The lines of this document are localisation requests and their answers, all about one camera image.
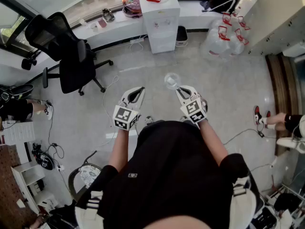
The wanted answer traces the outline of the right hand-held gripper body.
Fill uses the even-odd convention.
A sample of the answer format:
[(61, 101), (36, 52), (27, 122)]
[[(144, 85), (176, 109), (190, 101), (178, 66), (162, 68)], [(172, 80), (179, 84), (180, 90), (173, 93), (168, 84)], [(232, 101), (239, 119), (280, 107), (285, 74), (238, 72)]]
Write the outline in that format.
[(206, 108), (200, 97), (182, 105), (180, 109), (193, 124), (207, 118)]

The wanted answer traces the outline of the clear plastic cup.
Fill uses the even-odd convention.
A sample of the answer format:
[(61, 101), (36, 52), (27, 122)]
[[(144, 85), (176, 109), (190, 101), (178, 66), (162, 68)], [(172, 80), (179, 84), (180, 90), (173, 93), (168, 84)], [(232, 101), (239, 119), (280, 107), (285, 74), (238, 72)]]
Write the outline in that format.
[(170, 90), (177, 90), (181, 86), (181, 78), (176, 73), (167, 73), (164, 77), (164, 83)]

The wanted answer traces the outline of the white water dispenser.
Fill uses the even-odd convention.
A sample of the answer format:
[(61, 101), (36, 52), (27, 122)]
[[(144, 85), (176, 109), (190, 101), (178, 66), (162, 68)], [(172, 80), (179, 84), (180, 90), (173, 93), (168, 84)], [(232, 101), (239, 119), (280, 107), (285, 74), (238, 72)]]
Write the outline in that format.
[(181, 9), (178, 0), (139, 1), (152, 53), (173, 51)]

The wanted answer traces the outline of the person's left forearm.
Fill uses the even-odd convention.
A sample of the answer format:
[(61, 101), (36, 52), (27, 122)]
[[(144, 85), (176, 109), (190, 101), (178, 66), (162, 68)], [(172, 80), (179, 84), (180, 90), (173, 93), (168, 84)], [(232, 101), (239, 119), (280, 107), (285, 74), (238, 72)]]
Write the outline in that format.
[(119, 129), (110, 155), (109, 165), (120, 172), (128, 162), (129, 131)]

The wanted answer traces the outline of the person's right forearm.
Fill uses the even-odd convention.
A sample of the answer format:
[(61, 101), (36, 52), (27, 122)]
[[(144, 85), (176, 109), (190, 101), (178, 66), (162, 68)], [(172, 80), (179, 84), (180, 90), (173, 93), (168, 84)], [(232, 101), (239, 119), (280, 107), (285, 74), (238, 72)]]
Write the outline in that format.
[(199, 128), (206, 146), (216, 163), (220, 165), (223, 159), (228, 156), (228, 151), (206, 119), (199, 122)]

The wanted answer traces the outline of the pile of empty water jugs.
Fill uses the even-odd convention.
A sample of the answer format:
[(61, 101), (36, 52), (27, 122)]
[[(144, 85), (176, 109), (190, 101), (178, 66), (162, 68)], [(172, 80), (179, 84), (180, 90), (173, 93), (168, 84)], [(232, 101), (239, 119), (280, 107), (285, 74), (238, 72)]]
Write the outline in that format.
[(231, 58), (240, 55), (248, 45), (251, 27), (243, 16), (224, 12), (212, 22), (204, 42), (200, 46), (203, 56)]

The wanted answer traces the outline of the black office chair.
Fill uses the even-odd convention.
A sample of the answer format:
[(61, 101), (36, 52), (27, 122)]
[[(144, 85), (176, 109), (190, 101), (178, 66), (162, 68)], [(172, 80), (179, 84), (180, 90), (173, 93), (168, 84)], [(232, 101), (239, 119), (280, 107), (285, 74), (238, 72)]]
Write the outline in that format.
[(96, 69), (105, 64), (112, 66), (113, 61), (95, 64), (96, 52), (87, 40), (73, 33), (63, 13), (56, 12), (48, 18), (35, 16), (25, 30), (25, 37), (32, 47), (59, 63), (59, 73), (48, 73), (48, 68), (43, 70), (44, 88), (48, 87), (49, 79), (59, 78), (64, 94), (77, 90), (83, 96), (82, 88), (90, 81), (94, 81), (102, 93), (106, 91), (96, 78)]

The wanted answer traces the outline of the person's black shirt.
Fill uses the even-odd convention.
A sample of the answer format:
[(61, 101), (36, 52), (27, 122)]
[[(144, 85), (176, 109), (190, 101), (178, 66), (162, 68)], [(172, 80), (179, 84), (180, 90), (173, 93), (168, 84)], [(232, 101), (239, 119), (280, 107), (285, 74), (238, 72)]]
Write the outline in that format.
[(75, 216), (81, 229), (246, 229), (256, 197), (241, 154), (218, 165), (199, 125), (157, 121), (140, 132), (120, 172), (101, 170)]

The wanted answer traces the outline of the stool with patterned cushion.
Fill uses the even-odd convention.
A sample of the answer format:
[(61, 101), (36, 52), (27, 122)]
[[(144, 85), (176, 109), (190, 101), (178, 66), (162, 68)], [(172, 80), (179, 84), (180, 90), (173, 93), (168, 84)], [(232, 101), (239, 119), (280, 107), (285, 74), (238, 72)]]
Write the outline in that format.
[[(97, 176), (101, 172), (101, 168), (95, 164), (89, 163), (88, 160), (97, 153), (95, 150), (91, 155), (89, 155), (83, 162), (83, 164), (72, 171), (68, 177), (68, 187), (69, 192), (73, 200), (76, 202), (80, 199), (80, 197), (84, 194), (84, 192), (90, 187), (90, 185), (94, 182)], [(82, 181), (84, 182), (84, 186), (76, 192), (74, 187), (74, 180), (77, 175), (80, 175)]]

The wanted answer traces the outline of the dark drinking bottle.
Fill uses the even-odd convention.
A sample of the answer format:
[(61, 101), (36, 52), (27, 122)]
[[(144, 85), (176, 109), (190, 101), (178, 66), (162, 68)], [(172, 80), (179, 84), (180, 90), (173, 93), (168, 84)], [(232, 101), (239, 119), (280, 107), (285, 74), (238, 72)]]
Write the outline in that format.
[(102, 9), (102, 16), (106, 22), (113, 22), (115, 20), (114, 14), (108, 8)]

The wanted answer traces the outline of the black round bag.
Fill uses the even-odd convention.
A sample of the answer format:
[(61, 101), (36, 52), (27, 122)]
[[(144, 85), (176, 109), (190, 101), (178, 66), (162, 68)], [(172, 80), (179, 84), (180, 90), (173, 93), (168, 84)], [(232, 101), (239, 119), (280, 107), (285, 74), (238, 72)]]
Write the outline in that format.
[(32, 144), (32, 154), (36, 162), (46, 170), (53, 170), (54, 163), (51, 157), (41, 150), (41, 145), (37, 143)]

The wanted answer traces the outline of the pink transparent bag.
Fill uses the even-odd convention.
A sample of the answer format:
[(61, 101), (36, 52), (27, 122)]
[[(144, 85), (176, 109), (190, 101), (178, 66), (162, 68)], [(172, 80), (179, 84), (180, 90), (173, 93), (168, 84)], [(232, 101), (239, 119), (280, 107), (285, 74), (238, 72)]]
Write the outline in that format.
[(142, 16), (142, 10), (139, 0), (122, 0), (123, 13), (129, 18), (140, 18)]

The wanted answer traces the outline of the white drawer unit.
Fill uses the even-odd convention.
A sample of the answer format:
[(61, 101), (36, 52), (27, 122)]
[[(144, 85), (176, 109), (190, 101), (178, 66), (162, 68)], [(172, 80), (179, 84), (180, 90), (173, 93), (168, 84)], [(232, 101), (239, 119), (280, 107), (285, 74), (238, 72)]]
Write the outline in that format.
[(8, 120), (2, 122), (0, 131), (0, 146), (13, 146), (20, 143), (35, 141), (33, 122), (16, 122)]

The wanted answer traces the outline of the white cabinet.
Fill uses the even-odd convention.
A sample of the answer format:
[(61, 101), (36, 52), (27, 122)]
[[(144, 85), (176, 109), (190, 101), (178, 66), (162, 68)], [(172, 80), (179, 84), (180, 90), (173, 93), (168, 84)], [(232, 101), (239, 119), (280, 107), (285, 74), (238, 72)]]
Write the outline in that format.
[(243, 17), (250, 27), (243, 55), (276, 55), (305, 44), (305, 0), (257, 0)]

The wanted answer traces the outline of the white shelf unit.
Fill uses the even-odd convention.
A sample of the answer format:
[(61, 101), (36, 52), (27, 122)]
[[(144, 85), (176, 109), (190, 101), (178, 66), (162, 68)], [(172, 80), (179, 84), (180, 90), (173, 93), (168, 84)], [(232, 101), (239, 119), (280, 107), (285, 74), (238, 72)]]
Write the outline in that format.
[(34, 161), (12, 167), (16, 183), (29, 208), (36, 214), (50, 212), (58, 205), (54, 195), (44, 187), (44, 169)]

